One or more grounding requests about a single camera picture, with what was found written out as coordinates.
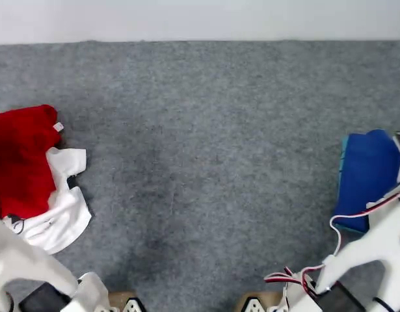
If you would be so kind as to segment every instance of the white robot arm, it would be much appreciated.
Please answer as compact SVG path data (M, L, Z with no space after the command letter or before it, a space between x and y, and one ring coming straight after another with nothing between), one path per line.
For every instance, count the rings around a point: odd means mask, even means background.
M24 242L0 221L0 312L19 312L4 287L16 279L46 281L71 300L62 312L118 312L111 307L108 292L95 273L80 278L45 251Z
M400 311L400 185L387 193L385 197L377 203L369 203L365 212L354 216L357 217L373 213L376 209L385 209L386 214L361 238L349 243L339 251L341 237L338 230L339 243L336 251L329 255L322 265L314 267L321 270L315 288L308 292L305 287L312 287L306 275L308 268L303 269L298 274L281 276L271 274L269 281L273 279L292 279L299 285L287 283L284 288L284 296L281 302L270 307L268 312L273 311L292 311L292 312L318 312L322 309L317 305L317 295L326 294L331 287L353 267L363 265L372 261L379 260L385 267L385 274L377 296L367 307L367 312L396 312Z

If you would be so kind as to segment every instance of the clothing pile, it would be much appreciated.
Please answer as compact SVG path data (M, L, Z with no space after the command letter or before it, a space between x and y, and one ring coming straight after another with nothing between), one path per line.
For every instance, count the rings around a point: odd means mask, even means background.
M79 187L67 179L86 168L85 149L57 149L64 127L49 105L0 114L0 218L29 244L55 254L91 219Z

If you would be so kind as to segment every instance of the red cloth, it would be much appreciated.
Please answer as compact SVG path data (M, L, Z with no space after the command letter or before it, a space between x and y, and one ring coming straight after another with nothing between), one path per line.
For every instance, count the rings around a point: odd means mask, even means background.
M0 114L0 218L30 218L48 210L55 184L45 153L60 140L56 122L49 105Z

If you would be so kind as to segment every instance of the black cable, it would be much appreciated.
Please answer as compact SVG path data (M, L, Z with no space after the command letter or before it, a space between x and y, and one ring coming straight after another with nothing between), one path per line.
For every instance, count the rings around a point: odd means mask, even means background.
M374 297L373 301L376 301L378 304L380 304L382 307L384 307L386 310L388 310L389 312L395 312L390 305L388 305L385 301L383 301L380 298Z

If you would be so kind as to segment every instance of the white wall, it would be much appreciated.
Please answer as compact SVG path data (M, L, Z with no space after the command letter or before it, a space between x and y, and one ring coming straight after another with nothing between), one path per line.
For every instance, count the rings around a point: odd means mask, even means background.
M0 0L0 44L400 39L400 0Z

